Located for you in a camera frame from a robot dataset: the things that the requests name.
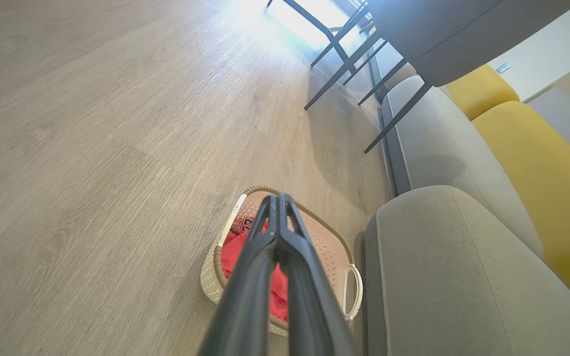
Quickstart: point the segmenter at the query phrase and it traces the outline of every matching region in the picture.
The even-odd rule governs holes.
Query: yellow sofa backrest
[[[516,91],[489,65],[482,65],[446,87],[470,120],[498,104],[520,101]]]
[[[486,111],[473,124],[536,225],[545,263],[570,288],[570,145],[518,101]]]

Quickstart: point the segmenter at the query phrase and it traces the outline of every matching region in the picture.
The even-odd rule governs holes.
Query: laundry basket
[[[278,194],[277,191],[258,185],[246,190],[237,200],[233,211],[224,225],[221,236],[213,241],[206,261],[201,268],[201,288],[206,296],[216,304],[219,303],[224,293],[224,287],[228,280],[224,276],[221,267],[221,250],[224,241],[228,235],[228,231],[233,225],[233,221],[240,217],[254,217],[261,205],[261,201],[269,194]],[[340,235],[330,228],[326,223],[321,221],[317,216],[309,212],[305,207],[296,203],[301,219],[307,228],[309,237],[323,265],[327,279],[330,282],[331,289],[335,293],[335,299],[344,313],[347,322],[351,322],[357,315],[360,304],[362,303],[362,277],[360,272],[353,264],[353,255],[351,250],[340,237]],[[355,277],[355,302],[351,307],[351,311],[346,312],[346,296],[347,296],[347,280],[349,273],[353,273]],[[270,315],[270,331],[275,334],[287,336],[287,322]]]

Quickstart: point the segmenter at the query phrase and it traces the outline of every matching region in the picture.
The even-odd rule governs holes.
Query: sofa
[[[385,137],[399,195],[361,246],[369,355],[570,354],[570,145],[489,70]],[[382,124],[422,83],[389,91]]]

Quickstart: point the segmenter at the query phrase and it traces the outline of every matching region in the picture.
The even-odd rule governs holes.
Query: white basket handle
[[[344,318],[346,320],[353,320],[360,310],[363,295],[362,289],[364,289],[364,287],[362,286],[362,276],[360,275],[360,271],[354,264],[350,264],[349,269],[346,270],[346,273],[344,274],[344,295],[342,296],[342,301],[346,303],[346,286],[349,280],[349,272],[353,272],[353,277],[355,277],[355,302],[353,302],[353,307],[351,307],[351,311],[349,311],[349,313],[346,312],[346,306],[342,306],[342,313],[344,313]]]

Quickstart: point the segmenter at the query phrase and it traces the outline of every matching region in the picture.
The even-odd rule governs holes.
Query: wooden floor
[[[199,270],[245,189],[351,243],[389,200],[368,68],[303,110],[339,58],[310,68],[328,40],[266,2],[0,0],[0,355],[193,355]]]

